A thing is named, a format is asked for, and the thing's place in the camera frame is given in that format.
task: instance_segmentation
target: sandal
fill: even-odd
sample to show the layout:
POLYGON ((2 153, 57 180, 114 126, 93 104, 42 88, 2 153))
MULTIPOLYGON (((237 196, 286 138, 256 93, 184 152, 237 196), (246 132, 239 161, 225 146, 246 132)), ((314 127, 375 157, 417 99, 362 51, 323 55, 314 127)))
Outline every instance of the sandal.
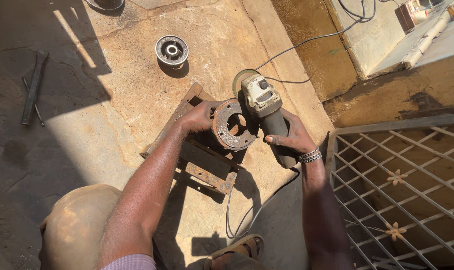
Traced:
POLYGON ((263 237, 258 234, 250 234, 250 235, 245 236, 244 238, 238 240, 237 242, 231 244, 230 246, 212 253, 205 260, 203 269, 210 270, 212 261, 214 259, 224 255, 225 253, 240 252, 257 261, 261 255, 262 251, 263 251, 263 237), (248 253, 247 249, 244 247, 244 244, 246 244, 250 248, 250 254, 248 253))

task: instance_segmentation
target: angle grinder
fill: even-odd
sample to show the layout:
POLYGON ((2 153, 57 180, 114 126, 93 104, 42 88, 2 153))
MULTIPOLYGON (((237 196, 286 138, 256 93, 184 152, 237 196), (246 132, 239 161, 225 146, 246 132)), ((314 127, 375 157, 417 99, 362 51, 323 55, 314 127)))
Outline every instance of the angle grinder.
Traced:
MULTIPOLYGON (((247 110, 258 121, 260 128, 267 135, 288 135, 288 128, 280 108, 282 99, 279 92, 267 80, 253 69, 239 72, 232 83, 235 97, 245 103, 247 110)), ((292 168, 297 163, 296 154, 289 148, 270 145, 273 155, 283 168, 292 168)))

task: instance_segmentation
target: purple shirt sleeve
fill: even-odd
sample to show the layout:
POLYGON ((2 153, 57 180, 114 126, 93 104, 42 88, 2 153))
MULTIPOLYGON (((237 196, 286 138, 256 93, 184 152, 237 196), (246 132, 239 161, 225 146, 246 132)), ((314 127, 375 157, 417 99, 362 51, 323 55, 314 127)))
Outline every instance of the purple shirt sleeve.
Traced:
POLYGON ((149 255, 131 254, 110 262, 101 270, 156 270, 156 267, 149 255))

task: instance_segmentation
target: foot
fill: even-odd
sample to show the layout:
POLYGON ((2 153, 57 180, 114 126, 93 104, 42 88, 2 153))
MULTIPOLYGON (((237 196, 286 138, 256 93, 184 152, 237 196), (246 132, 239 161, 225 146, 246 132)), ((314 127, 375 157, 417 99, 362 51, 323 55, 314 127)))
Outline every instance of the foot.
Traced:
MULTIPOLYGON (((254 238, 255 239, 255 244, 257 247, 257 253, 260 251, 260 239, 259 238, 254 238)), ((247 251, 248 256, 252 257, 252 251, 250 247, 247 244, 243 244, 242 247, 247 251)), ((225 270, 225 264, 227 261, 230 260, 230 258, 234 255, 234 252, 228 251, 224 253, 224 255, 221 255, 217 258, 215 258, 212 261, 212 264, 210 265, 211 270, 225 270)))

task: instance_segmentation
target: rusty metal stand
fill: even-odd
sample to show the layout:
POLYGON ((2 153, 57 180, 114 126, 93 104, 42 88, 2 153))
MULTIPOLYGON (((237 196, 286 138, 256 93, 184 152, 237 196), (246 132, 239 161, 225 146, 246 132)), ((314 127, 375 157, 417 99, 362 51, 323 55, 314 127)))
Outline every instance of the rusty metal stand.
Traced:
MULTIPOLYGON (((155 141, 147 145, 144 150, 140 153, 143 158, 147 158, 153 150, 160 144, 162 139, 165 137, 167 132, 170 130, 174 122, 186 114, 188 111, 199 105, 202 101, 216 101, 212 96, 203 91, 203 87, 198 83, 194 83, 188 90, 185 97, 180 101, 177 109, 172 114, 164 128, 155 139, 155 141)), ((228 150, 221 146, 216 140, 212 132, 202 132, 199 134, 189 136, 186 141, 190 144, 195 145, 201 150, 204 150, 208 154, 216 157, 218 160, 230 166, 230 171, 225 179, 221 179, 216 175, 200 168, 199 166, 183 159, 179 158, 177 168, 181 169, 188 174, 204 181, 208 184, 205 187, 214 190, 219 193, 229 194, 232 189, 235 179, 237 177, 239 169, 245 169, 241 163, 247 149, 235 151, 228 150)))

